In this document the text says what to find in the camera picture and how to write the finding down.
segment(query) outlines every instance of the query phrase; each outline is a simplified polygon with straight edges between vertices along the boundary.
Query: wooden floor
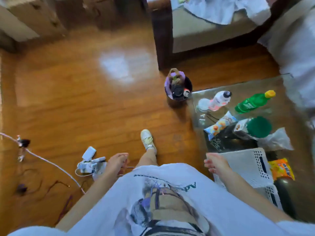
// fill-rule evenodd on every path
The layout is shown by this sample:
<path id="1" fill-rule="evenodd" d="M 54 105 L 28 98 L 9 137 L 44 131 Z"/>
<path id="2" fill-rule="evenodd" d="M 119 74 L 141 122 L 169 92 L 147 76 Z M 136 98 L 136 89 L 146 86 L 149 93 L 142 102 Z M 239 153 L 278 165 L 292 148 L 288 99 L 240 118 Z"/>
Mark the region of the wooden floor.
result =
<path id="1" fill-rule="evenodd" d="M 278 75 L 276 63 L 259 45 L 192 57 L 174 67 L 189 76 L 194 90 Z M 145 152 L 140 131 L 147 128 L 159 164 L 184 162 L 207 174 L 189 114 L 180 120 L 166 103 L 166 72 L 158 71 L 145 16 L 114 32 L 86 25 L 58 41 L 28 44 L 21 54 L 2 55 L 2 132 L 31 139 L 31 151 L 75 176 L 88 146 L 97 157 L 129 152 L 134 166 Z M 79 188 L 31 155 L 18 163 L 17 145 L 0 143 L 2 234 L 30 225 L 54 226 L 69 196 L 73 203 L 81 197 Z M 70 187 L 59 183 L 45 195 L 55 181 Z M 30 194 L 14 194 L 19 183 Z M 91 183 L 88 178 L 83 188 Z"/>

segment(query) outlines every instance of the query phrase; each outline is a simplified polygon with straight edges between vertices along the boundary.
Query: white sneaker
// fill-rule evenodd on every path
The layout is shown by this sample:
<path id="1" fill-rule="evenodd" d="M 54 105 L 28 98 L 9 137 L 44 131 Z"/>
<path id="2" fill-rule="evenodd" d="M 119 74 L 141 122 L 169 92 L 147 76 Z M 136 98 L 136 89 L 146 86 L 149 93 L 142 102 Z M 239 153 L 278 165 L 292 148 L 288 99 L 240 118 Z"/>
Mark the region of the white sneaker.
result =
<path id="1" fill-rule="evenodd" d="M 153 137 L 152 134 L 150 133 L 149 130 L 144 129 L 141 131 L 141 140 L 143 142 L 144 147 L 146 148 L 146 150 L 148 149 L 154 149 L 154 153 L 157 154 L 157 149 L 153 143 Z"/>

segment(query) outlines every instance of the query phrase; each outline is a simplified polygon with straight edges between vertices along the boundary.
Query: glass coffee table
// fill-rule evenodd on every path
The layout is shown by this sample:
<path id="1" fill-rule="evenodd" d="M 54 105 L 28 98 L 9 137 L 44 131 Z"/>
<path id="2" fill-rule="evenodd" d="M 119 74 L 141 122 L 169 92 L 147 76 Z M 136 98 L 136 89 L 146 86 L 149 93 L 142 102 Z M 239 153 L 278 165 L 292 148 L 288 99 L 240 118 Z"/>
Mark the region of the glass coffee table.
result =
<path id="1" fill-rule="evenodd" d="M 213 125 L 216 120 L 200 116 L 205 112 L 198 110 L 198 101 L 202 98 L 212 99 L 217 92 L 224 90 L 232 92 L 231 100 L 218 111 L 210 112 L 214 118 L 220 119 L 227 111 L 230 111 L 238 120 L 257 116 L 265 117 L 272 124 L 272 133 L 278 128 L 285 127 L 294 150 L 266 152 L 266 156 L 269 161 L 287 158 L 295 181 L 281 178 L 276 180 L 274 185 L 277 187 L 282 208 L 287 214 L 300 221 L 315 223 L 314 131 L 293 77 L 287 74 L 192 92 L 187 104 L 200 146 L 200 160 L 206 158 L 206 152 L 223 153 L 257 147 L 254 140 L 224 138 L 220 137 L 220 133 L 209 141 L 208 135 L 203 131 L 204 128 Z M 265 106 L 241 115 L 235 112 L 234 107 L 238 103 L 256 93 L 264 93 L 268 90 L 274 90 L 276 96 Z"/>

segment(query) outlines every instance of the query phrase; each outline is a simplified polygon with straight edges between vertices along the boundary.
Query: black trash can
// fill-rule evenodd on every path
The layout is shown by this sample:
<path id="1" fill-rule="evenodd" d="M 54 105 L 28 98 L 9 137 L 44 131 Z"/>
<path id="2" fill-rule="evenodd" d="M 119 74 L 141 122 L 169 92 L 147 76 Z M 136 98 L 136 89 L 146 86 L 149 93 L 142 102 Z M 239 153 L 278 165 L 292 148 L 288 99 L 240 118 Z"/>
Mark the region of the black trash can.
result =
<path id="1" fill-rule="evenodd" d="M 192 83 L 187 76 L 185 77 L 184 87 L 187 88 L 190 92 L 192 92 Z M 164 88 L 164 90 L 165 90 L 165 94 L 166 94 L 167 103 L 171 108 L 180 108 L 186 104 L 186 100 L 188 98 L 184 98 L 183 100 L 174 100 L 174 99 L 171 99 L 167 95 L 165 88 Z"/>

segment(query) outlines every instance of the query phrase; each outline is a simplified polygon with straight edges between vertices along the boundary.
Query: yellow bottle cap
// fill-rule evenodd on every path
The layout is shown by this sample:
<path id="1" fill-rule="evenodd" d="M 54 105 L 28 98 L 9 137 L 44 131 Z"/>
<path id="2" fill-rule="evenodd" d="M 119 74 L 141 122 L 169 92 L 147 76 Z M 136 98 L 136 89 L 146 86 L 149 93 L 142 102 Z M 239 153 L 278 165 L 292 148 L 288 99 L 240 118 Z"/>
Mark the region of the yellow bottle cap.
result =
<path id="1" fill-rule="evenodd" d="M 269 91 L 265 92 L 266 98 L 273 98 L 275 95 L 276 95 L 276 92 L 273 90 L 269 90 Z"/>

